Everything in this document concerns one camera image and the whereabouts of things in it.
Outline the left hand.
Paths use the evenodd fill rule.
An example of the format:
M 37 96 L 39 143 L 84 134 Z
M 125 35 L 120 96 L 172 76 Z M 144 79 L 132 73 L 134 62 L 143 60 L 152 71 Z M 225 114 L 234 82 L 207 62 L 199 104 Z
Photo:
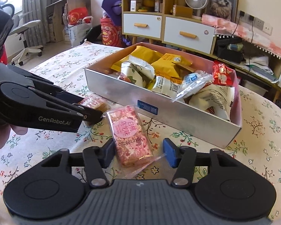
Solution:
M 17 135 L 25 135 L 28 132 L 26 127 L 18 127 L 8 123 L 0 123 L 0 149 L 6 144 L 9 139 L 11 130 Z

